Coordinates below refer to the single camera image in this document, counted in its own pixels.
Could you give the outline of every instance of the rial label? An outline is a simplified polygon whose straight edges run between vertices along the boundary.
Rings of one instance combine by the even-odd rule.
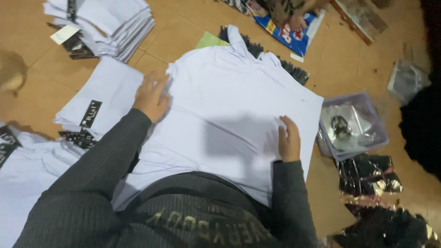
[[[86,113],[84,114],[83,119],[81,120],[80,126],[84,128],[91,128],[93,121],[97,117],[98,111],[100,110],[102,102],[92,100],[87,108]]]

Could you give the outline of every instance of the foot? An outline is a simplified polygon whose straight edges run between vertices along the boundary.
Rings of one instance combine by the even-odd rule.
[[[289,20],[288,25],[294,32],[301,32],[306,28],[306,22],[301,15],[293,15]]]

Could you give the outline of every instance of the person's left hand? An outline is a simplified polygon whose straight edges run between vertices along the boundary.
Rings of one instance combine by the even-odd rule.
[[[168,75],[156,79],[156,73],[152,71],[144,78],[142,85],[136,92],[135,102],[132,107],[141,110],[150,118],[152,123],[157,122],[164,115],[170,103],[170,94],[161,97],[167,80]]]

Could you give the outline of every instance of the gold printed lettering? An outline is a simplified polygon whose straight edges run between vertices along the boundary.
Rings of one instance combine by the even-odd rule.
[[[233,228],[231,228],[230,224],[227,224],[228,229],[228,237],[230,239],[230,244],[234,246],[241,246],[239,231],[237,230],[237,225],[233,224]]]
[[[217,243],[217,240],[220,239],[220,244],[221,245],[225,245],[225,241],[224,241],[224,235],[221,232],[221,228],[219,226],[219,223],[216,223],[216,236],[214,237],[213,242]]]
[[[182,219],[182,213],[178,213],[176,211],[173,211],[172,213],[170,213],[170,216],[168,217],[167,223],[164,225],[164,227],[168,227],[168,225],[170,224],[170,222],[172,221],[174,216],[177,216],[175,225],[173,226],[173,228],[176,228],[176,226],[178,225],[178,223]]]
[[[199,221],[198,222],[198,230],[199,230],[199,236],[201,238],[210,240],[210,223],[206,221]]]
[[[254,222],[250,222],[251,224],[251,231],[254,233],[254,235],[256,236],[256,241],[260,242],[260,237],[262,237],[262,239],[265,239],[265,236],[259,231],[259,228],[256,226],[256,223]]]
[[[191,216],[187,216],[184,219],[184,224],[182,225],[182,230],[185,231],[185,227],[187,226],[187,224],[189,224],[189,222],[191,223],[190,225],[190,231],[194,231],[195,227],[196,227],[196,219],[191,217]]]
[[[243,228],[242,234],[245,235],[247,238],[244,240],[246,244],[252,244],[253,238],[250,235],[250,232],[248,231],[246,223],[239,223],[237,224],[239,228]]]
[[[155,225],[157,225],[157,224],[158,224],[158,221],[159,221],[159,219],[161,218],[161,216],[162,216],[162,214],[164,213],[164,211],[165,211],[165,207],[163,207],[163,208],[161,209],[161,211],[157,212],[154,216],[148,218],[148,219],[146,220],[146,223],[150,223],[150,222],[152,222],[153,220],[155,220]]]

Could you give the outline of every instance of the sweater sleeve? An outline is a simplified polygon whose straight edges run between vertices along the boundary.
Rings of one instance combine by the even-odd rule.
[[[116,242],[123,224],[110,200],[151,124],[144,113],[131,109],[42,193],[14,248],[105,247]]]
[[[317,247],[300,161],[273,164],[273,217],[272,233],[286,247]]]

